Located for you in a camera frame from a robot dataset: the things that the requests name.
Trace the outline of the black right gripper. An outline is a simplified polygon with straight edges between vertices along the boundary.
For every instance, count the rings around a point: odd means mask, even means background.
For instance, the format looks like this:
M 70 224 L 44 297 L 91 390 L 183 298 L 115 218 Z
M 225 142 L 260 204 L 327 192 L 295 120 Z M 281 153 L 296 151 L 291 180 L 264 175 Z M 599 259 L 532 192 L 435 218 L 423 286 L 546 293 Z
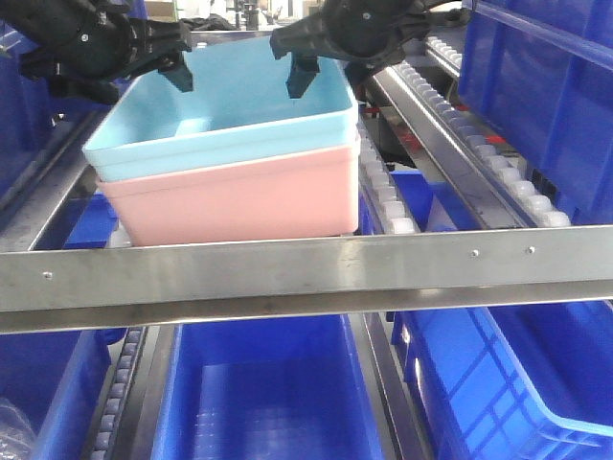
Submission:
M 275 29 L 269 44 L 275 59 L 291 54 L 286 90 L 301 99 L 320 72 L 318 57 L 335 49 L 351 59 L 385 59 L 429 31 L 423 1 L 326 1 L 314 13 Z

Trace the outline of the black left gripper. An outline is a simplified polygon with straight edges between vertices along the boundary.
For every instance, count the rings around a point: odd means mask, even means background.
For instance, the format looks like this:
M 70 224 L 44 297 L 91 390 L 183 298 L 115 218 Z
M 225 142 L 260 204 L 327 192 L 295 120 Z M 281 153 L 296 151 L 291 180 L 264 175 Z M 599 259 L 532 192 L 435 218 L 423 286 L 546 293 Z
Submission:
M 192 92 L 193 74 L 184 62 L 192 50 L 188 27 L 130 12 L 115 1 L 1 3 L 1 19 L 35 44 L 19 55 L 19 73 L 46 81 L 54 97 L 111 105 L 119 100 L 114 80 L 151 71 L 179 91 Z

